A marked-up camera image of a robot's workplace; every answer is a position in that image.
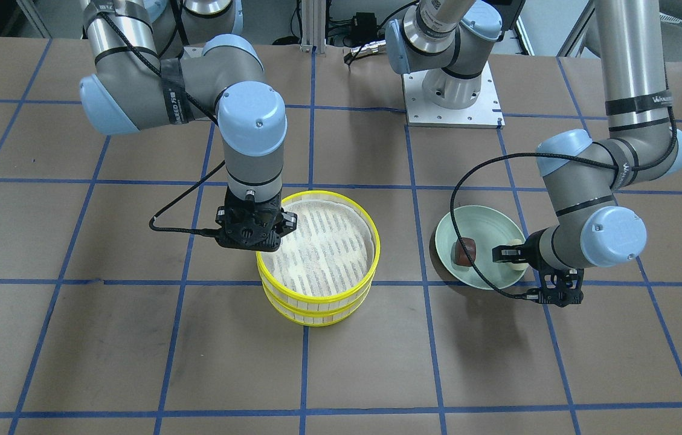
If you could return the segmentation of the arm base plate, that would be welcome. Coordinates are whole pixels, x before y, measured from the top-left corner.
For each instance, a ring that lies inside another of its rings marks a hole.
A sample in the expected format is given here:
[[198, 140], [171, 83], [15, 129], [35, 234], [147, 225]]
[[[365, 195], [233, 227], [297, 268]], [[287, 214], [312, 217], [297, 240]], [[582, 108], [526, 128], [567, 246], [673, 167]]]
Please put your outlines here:
[[403, 74], [402, 90], [410, 126], [502, 129], [506, 125], [489, 63], [471, 79], [449, 76], [442, 69]]

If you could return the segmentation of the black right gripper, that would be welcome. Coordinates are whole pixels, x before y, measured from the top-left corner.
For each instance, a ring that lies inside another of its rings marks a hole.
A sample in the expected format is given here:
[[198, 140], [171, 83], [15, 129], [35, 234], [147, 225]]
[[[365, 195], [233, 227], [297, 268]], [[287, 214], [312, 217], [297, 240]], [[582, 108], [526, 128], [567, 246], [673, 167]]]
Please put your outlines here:
[[281, 207], [280, 193], [271, 200], [255, 202], [252, 195], [242, 200], [227, 189], [214, 221], [220, 225], [214, 238], [222, 248], [277, 251], [282, 237], [297, 229], [298, 217]]

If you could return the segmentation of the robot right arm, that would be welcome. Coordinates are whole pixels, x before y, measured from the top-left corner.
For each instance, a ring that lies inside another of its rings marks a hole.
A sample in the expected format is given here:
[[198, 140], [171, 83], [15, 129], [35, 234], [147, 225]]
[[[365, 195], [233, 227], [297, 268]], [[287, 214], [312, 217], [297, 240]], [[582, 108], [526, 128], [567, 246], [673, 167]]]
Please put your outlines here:
[[233, 1], [83, 1], [97, 72], [79, 83], [82, 107], [103, 135], [211, 120], [222, 136], [227, 194], [217, 229], [191, 229], [224, 248], [277, 251], [297, 216], [281, 207], [283, 97], [238, 34]]

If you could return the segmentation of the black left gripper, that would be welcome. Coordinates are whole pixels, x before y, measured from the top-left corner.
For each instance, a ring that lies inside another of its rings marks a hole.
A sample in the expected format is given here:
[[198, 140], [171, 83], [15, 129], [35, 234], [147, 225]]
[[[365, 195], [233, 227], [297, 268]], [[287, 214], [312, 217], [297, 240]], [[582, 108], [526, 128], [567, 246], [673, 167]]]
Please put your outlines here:
[[[529, 266], [537, 271], [553, 271], [555, 270], [551, 264], [545, 261], [545, 258], [540, 250], [539, 244], [542, 239], [542, 235], [545, 230], [537, 231], [531, 234], [522, 245], [514, 246], [513, 248], [519, 248], [520, 253], [525, 256], [526, 261]], [[499, 245], [492, 250], [492, 260], [495, 263], [508, 263], [508, 262], [522, 262], [522, 260], [513, 260], [507, 256], [507, 248], [511, 248], [508, 245]]]

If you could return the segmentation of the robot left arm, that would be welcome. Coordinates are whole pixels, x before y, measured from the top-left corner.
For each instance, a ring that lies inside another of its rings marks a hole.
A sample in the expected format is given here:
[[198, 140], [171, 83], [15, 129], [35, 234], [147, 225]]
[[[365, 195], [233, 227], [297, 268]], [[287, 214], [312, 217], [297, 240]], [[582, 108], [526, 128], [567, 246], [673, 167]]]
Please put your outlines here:
[[[682, 168], [659, 3], [594, 4], [609, 138], [594, 141], [576, 129], [539, 144], [537, 165], [558, 223], [522, 245], [494, 248], [495, 262], [567, 270], [633, 260], [646, 245], [646, 226], [614, 205], [614, 192]], [[453, 82], [479, 78], [498, 34], [498, 13], [479, 1], [420, 1], [385, 24], [393, 71], [435, 71]]]

